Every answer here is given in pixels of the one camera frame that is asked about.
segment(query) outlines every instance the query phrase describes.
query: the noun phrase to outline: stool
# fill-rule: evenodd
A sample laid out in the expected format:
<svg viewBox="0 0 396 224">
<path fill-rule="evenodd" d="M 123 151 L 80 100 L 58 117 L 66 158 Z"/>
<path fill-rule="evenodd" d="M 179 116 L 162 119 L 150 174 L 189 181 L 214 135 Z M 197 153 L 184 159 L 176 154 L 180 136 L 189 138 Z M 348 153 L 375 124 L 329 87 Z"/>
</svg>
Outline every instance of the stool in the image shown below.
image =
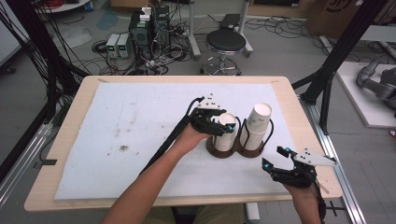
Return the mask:
<svg viewBox="0 0 396 224">
<path fill-rule="evenodd" d="M 201 74 L 205 73 L 212 76 L 221 72 L 227 76 L 239 76 L 241 73 L 238 66 L 226 56 L 239 53 L 246 43 L 247 41 L 242 35 L 232 30 L 220 29 L 209 33 L 206 37 L 206 45 L 210 50 L 220 54 L 220 56 L 209 58 L 202 65 Z M 215 60 L 219 60 L 219 63 L 211 63 Z"/>
</svg>

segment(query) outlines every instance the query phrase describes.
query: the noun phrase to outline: gray floor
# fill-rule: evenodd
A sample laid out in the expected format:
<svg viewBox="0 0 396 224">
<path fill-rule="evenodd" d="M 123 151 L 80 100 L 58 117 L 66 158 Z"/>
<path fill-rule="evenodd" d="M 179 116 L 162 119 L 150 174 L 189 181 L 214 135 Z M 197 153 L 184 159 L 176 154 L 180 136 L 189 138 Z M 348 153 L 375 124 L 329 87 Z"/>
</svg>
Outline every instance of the gray floor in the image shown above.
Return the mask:
<svg viewBox="0 0 396 224">
<path fill-rule="evenodd" d="M 92 43 L 106 39 L 112 32 L 125 32 L 129 25 L 130 13 L 111 12 L 106 4 L 99 5 L 94 12 L 73 10 L 59 13 L 59 22 L 82 21 L 70 23 L 70 26 L 83 26 L 92 33 L 92 40 L 74 48 L 74 52 L 82 60 L 97 58 L 91 51 Z M 196 19 L 198 26 L 208 17 Z M 203 27 L 215 27 L 214 22 L 206 22 Z M 211 29 L 202 29 L 198 33 L 207 33 Z M 269 33 L 265 28 L 257 30 L 246 28 L 245 35 L 254 48 L 249 58 L 244 54 L 233 56 L 241 67 L 243 76 L 285 76 L 290 82 L 306 77 L 316 70 L 326 60 L 322 49 L 315 47 L 311 38 L 284 38 Z M 202 40 L 204 35 L 196 36 L 202 57 L 184 63 L 172 63 L 166 75 L 199 75 L 201 64 L 213 53 L 208 51 Z M 354 49 L 364 62 L 384 55 L 368 49 L 360 44 Z M 16 67 L 15 74 L 7 74 L 4 70 L 0 74 L 0 161 L 15 146 L 24 130 L 46 102 L 45 86 L 29 59 L 23 52 L 17 53 L 11 60 Z M 89 64 L 93 74 L 99 74 L 96 64 Z M 396 140 L 389 137 L 387 129 L 366 128 L 355 107 L 337 78 L 333 82 L 331 108 L 329 114 L 329 132 L 340 161 L 355 196 L 361 206 L 367 223 L 396 223 L 396 171 L 393 168 L 396 161 Z M 18 186 L 12 191 L 7 202 L 0 210 L 1 223 L 98 223 L 106 209 L 90 209 L 78 211 L 30 213 L 26 212 L 23 204 L 39 172 L 33 162 L 26 171 Z M 334 206 L 343 207 L 341 199 L 332 200 Z M 299 223 L 291 202 L 259 203 L 261 213 L 260 223 Z M 347 213 L 337 211 L 336 216 L 328 210 L 326 223 L 349 223 Z"/>
</svg>

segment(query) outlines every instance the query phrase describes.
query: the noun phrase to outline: human hand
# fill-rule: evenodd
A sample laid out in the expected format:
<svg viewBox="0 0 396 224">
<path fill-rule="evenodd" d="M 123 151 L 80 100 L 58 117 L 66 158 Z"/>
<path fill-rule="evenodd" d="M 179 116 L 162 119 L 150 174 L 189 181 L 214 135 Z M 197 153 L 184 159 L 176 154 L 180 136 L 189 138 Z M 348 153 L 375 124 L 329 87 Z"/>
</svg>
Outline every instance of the human hand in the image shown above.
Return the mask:
<svg viewBox="0 0 396 224">
<path fill-rule="evenodd" d="M 189 123 L 178 136 L 172 148 L 177 148 L 179 152 L 185 155 L 208 137 L 210 137 L 210 134 L 196 131 Z"/>
</svg>

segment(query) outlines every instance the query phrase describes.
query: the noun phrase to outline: desk leg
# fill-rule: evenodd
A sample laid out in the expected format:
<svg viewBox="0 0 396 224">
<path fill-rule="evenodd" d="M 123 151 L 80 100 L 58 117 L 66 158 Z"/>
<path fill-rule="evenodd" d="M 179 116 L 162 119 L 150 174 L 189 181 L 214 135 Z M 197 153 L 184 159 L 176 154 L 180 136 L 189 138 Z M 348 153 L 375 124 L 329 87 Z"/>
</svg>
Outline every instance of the desk leg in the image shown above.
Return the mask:
<svg viewBox="0 0 396 224">
<path fill-rule="evenodd" d="M 250 0 L 244 0 L 244 5 L 242 5 L 242 12 L 241 12 L 241 22 L 239 24 L 239 27 L 235 27 L 235 31 L 238 32 L 240 35 L 244 36 L 244 28 L 245 28 L 245 23 L 247 21 L 247 14 L 248 14 L 248 4 Z M 247 38 L 245 37 L 247 44 L 245 45 L 245 51 L 247 52 L 247 56 L 249 57 L 251 53 L 253 53 L 253 48 L 250 46 L 248 43 Z"/>
<path fill-rule="evenodd" d="M 189 8 L 190 8 L 190 28 L 187 31 L 187 37 L 189 38 L 192 55 L 194 55 L 194 59 L 196 60 L 199 57 L 201 57 L 201 51 L 198 48 L 197 41 L 195 40 L 195 36 L 194 36 L 194 0 L 190 0 Z"/>
<path fill-rule="evenodd" d="M 247 211 L 247 223 L 260 222 L 259 206 L 257 203 L 245 203 L 245 209 Z"/>
</svg>

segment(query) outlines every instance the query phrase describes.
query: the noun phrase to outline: stacked paper cups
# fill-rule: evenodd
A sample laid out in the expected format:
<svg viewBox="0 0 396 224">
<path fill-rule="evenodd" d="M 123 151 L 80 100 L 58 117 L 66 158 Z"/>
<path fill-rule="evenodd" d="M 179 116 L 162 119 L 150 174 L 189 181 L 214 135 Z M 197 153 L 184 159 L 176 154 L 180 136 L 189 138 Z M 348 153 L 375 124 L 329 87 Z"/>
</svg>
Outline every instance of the stacked paper cups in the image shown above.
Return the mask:
<svg viewBox="0 0 396 224">
<path fill-rule="evenodd" d="M 242 147 L 246 150 L 256 150 L 260 146 L 267 131 L 271 113 L 272 108 L 266 103 L 254 105 L 247 119 L 246 127 L 241 132 L 240 143 Z"/>
<path fill-rule="evenodd" d="M 222 125 L 236 123 L 236 118 L 230 113 L 223 113 L 219 116 L 219 123 Z M 223 136 L 213 138 L 213 145 L 218 151 L 228 151 L 233 147 L 233 141 L 235 139 L 235 132 L 224 133 Z"/>
</svg>

